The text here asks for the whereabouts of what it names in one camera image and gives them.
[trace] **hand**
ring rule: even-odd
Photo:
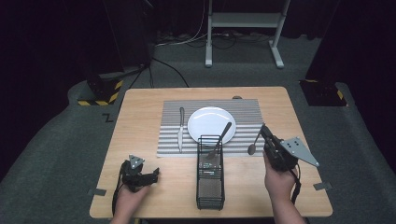
[[[290,193],[295,184],[294,176],[289,172],[279,172],[272,168],[265,152],[262,153],[265,162],[265,187],[272,200],[290,200]]]
[[[131,192],[128,187],[122,185],[116,202],[116,211],[111,220],[112,224],[129,223],[143,198],[149,192],[150,186],[145,186],[136,193]]]

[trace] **gray tape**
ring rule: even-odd
[[[321,189],[332,189],[332,184],[330,182],[323,182],[323,183],[318,183],[314,184],[315,190],[321,190]]]
[[[106,190],[105,189],[89,189],[87,194],[90,196],[93,196],[93,195],[105,196]]]

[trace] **spoon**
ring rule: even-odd
[[[247,148],[247,153],[250,156],[256,152],[256,142],[257,142],[257,139],[259,139],[259,136],[260,136],[260,132],[259,132],[259,134],[257,134],[256,140],[254,140],[254,143],[251,144],[250,146],[248,146],[248,148]]]
[[[220,138],[219,138],[219,141],[216,143],[215,149],[213,149],[213,151],[210,151],[210,152],[207,154],[207,156],[206,156],[207,159],[211,160],[211,159],[215,158],[215,156],[216,156],[216,151],[217,151],[217,149],[218,149],[218,147],[219,147],[219,145],[220,145],[220,141],[222,140],[222,138],[224,137],[224,135],[228,132],[228,130],[230,129],[231,125],[233,125],[231,122],[228,122],[228,123],[227,123],[227,125],[226,125],[225,128],[224,128],[223,133],[221,134],[221,136],[220,136]]]

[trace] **person's left hand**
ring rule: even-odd
[[[111,223],[129,223],[143,198],[149,192],[150,186],[145,186],[136,193],[131,192],[128,187],[122,185],[116,202],[116,211]]]

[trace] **white metal stand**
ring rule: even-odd
[[[277,50],[280,33],[282,32],[290,0],[285,0],[282,12],[280,13],[218,13],[212,11],[212,0],[209,0],[209,10],[207,19],[207,42],[205,66],[211,67],[212,60],[212,28],[213,27],[261,27],[276,28],[274,40],[269,41],[271,51],[274,55],[276,67],[283,68],[282,58]]]

